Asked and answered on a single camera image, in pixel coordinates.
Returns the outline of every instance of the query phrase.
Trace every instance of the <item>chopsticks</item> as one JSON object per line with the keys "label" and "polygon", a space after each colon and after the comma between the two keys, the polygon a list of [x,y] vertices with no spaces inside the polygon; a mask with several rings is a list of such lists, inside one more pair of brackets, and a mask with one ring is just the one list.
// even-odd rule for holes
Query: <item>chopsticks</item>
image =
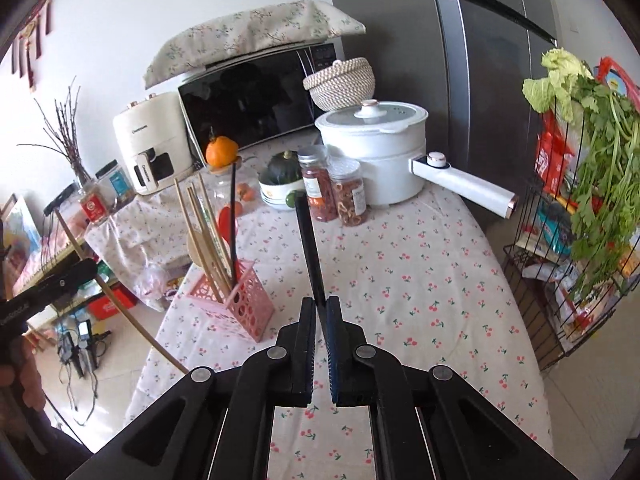
{"label": "chopsticks", "polygon": [[196,187],[194,185],[190,185],[187,188],[191,208],[193,209],[198,225],[200,226],[199,232],[194,229],[193,223],[191,222],[177,179],[174,179],[174,184],[176,192],[178,193],[178,200],[180,201],[182,214],[187,224],[189,236],[191,237],[193,247],[195,248],[196,254],[198,255],[201,263],[200,266],[204,270],[216,301],[224,303],[233,288],[232,280],[230,279],[229,273],[226,269],[227,266],[229,269],[231,268],[231,263],[226,255],[226,248],[216,225],[216,218],[213,215],[213,208],[211,207],[211,202],[204,186],[204,181],[200,176],[200,185],[202,187],[201,191],[204,196],[203,202],[207,207],[207,213],[210,217],[211,229],[209,229],[209,225],[207,224]]}

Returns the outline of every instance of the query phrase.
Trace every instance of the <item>air fryer handle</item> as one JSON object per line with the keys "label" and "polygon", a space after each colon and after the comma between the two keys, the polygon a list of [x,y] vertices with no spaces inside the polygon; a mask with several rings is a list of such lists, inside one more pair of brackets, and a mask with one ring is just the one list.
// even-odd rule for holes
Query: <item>air fryer handle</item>
{"label": "air fryer handle", "polygon": [[449,189],[472,202],[481,205],[502,218],[510,218],[518,205],[518,196],[503,187],[452,168],[444,160],[439,160],[442,167],[428,164],[432,153],[410,161],[410,171],[425,180]]}
{"label": "air fryer handle", "polygon": [[140,175],[145,183],[146,188],[149,191],[153,191],[158,188],[158,181],[156,180],[153,171],[151,171],[151,164],[149,163],[149,157],[146,152],[136,155],[136,165],[140,169]]}

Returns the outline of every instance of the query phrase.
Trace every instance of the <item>pot handle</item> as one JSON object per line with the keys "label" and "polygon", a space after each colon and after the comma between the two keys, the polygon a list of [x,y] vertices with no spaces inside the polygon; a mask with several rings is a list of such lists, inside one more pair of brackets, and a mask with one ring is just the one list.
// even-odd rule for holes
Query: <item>pot handle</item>
{"label": "pot handle", "polygon": [[502,218],[510,218],[518,205],[515,193],[452,168],[442,153],[414,158],[409,165],[414,175],[458,193]]}

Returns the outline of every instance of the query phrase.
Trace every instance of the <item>pot lid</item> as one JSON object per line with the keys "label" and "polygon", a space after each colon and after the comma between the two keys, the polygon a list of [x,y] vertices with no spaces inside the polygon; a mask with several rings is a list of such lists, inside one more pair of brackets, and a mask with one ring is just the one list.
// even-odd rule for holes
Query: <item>pot lid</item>
{"label": "pot lid", "polygon": [[361,106],[327,112],[316,119],[316,126],[363,132],[400,132],[428,117],[427,110],[408,103],[378,102],[368,99]]}

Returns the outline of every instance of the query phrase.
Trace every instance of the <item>jar lid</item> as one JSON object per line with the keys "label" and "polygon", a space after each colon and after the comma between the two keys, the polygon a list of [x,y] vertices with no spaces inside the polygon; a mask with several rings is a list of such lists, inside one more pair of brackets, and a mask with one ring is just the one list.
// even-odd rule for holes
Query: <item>jar lid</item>
{"label": "jar lid", "polygon": [[326,168],[329,171],[329,177],[344,179],[357,176],[356,174],[360,171],[360,163],[354,158],[332,156]]}
{"label": "jar lid", "polygon": [[95,174],[96,180],[100,180],[117,165],[118,165],[118,161],[113,159],[109,164],[107,164],[106,166],[103,166],[100,170],[98,170],[98,173]]}
{"label": "jar lid", "polygon": [[428,117],[427,110],[408,103],[394,101],[378,102],[375,99],[363,101],[360,106],[352,106],[327,112],[316,119],[316,126],[322,130],[340,128],[349,131],[400,132],[412,124]]}
{"label": "jar lid", "polygon": [[326,159],[326,146],[322,144],[312,144],[298,150],[298,160],[303,164],[313,164]]}

